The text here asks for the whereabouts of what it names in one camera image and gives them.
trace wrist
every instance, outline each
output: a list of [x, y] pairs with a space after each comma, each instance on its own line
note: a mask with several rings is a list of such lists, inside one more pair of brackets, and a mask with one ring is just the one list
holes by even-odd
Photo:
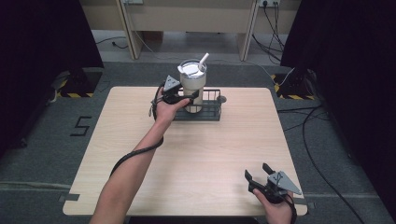
[[162, 130], [163, 132], [165, 132], [169, 126], [171, 126], [172, 120], [164, 120], [164, 119], [156, 119], [154, 124], [153, 124], [153, 128], [158, 129], [158, 130]]

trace hand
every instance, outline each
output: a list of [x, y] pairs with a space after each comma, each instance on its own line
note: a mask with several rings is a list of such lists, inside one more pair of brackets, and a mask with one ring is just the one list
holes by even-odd
[[[163, 87], [158, 91], [157, 98], [160, 98], [163, 95]], [[176, 112], [183, 106], [187, 105], [190, 102], [190, 99], [183, 99], [174, 105], [169, 105], [163, 101], [157, 104], [157, 120], [159, 122], [165, 122], [170, 124], [172, 120], [175, 118]]]
[[265, 196], [257, 189], [253, 190], [254, 195], [259, 199], [260, 203], [265, 210], [265, 218], [270, 224], [290, 224], [291, 222], [291, 209], [285, 202], [273, 204], [268, 202]]

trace power outlet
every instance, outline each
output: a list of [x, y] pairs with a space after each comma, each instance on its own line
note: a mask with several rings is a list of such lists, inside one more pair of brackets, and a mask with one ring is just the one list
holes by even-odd
[[267, 7], [275, 7], [276, 3], [280, 5], [280, 0], [260, 0], [259, 7], [264, 7], [264, 1], [267, 1]]

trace black curtain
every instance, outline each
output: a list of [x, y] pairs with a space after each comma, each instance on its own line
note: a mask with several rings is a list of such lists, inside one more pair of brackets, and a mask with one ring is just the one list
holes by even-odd
[[394, 11], [395, 1], [302, 0], [281, 65], [296, 67], [294, 75], [317, 73], [348, 152], [396, 220]]
[[60, 73], [103, 63], [78, 0], [6, 1], [0, 30], [1, 156], [29, 132]]

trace cup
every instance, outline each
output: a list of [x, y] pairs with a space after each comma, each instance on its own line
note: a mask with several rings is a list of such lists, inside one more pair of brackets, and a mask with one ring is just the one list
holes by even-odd
[[206, 84], [206, 64], [203, 63], [199, 68], [199, 60], [190, 59], [182, 62], [178, 67], [180, 73], [180, 83], [183, 86], [184, 95], [192, 95], [199, 91], [199, 96], [194, 99], [193, 105], [188, 105], [185, 109], [190, 113], [198, 113], [201, 111], [203, 104], [203, 92]]

